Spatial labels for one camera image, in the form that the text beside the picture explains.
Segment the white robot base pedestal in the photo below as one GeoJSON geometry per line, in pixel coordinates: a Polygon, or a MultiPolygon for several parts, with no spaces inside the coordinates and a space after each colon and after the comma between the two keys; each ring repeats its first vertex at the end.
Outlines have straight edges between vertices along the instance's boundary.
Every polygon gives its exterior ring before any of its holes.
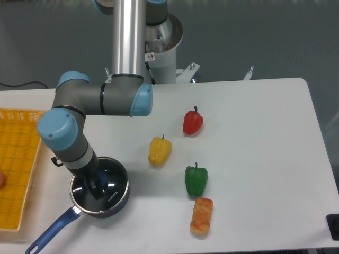
{"type": "Polygon", "coordinates": [[[150,84],[194,82],[198,63],[177,68],[177,47],[182,39],[182,24],[173,14],[156,26],[141,24],[138,16],[119,14],[114,20],[112,70],[107,71],[107,82],[122,74],[139,75],[150,84]]]}

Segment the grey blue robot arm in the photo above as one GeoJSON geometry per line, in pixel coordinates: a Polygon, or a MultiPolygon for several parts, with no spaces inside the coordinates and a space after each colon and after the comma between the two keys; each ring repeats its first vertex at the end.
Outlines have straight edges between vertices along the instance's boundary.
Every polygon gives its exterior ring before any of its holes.
{"type": "Polygon", "coordinates": [[[83,128],[87,115],[147,116],[152,109],[152,87],[145,82],[146,27],[167,20],[167,1],[113,1],[112,75],[109,83],[92,84],[87,75],[70,71],[56,88],[52,108],[39,120],[44,144],[95,199],[106,182],[99,160],[83,128]]]}

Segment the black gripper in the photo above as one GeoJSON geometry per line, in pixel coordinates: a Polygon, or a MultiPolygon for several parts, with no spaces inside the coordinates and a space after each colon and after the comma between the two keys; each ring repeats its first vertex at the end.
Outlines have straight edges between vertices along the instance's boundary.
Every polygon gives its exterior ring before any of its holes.
{"type": "Polygon", "coordinates": [[[86,186],[96,200],[104,197],[104,190],[97,185],[99,159],[95,153],[84,155],[76,161],[63,162],[63,164],[74,176],[86,180],[86,186]]]}

